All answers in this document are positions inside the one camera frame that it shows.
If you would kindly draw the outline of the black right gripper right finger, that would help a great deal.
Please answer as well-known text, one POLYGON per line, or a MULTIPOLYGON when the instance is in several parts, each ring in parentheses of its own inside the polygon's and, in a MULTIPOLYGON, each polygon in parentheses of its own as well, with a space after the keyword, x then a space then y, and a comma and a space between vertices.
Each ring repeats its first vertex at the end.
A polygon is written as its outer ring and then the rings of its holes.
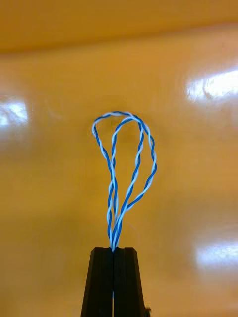
POLYGON ((147 316, 134 248, 116 248, 114 252, 114 316, 147 316))

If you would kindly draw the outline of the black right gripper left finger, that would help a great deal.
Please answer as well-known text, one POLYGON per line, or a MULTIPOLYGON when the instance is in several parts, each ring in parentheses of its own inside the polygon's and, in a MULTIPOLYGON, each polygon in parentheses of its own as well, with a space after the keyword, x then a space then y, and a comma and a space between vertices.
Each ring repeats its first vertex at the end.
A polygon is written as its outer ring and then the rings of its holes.
POLYGON ((91 251, 82 317, 113 315, 114 256, 111 248, 96 247, 91 251))

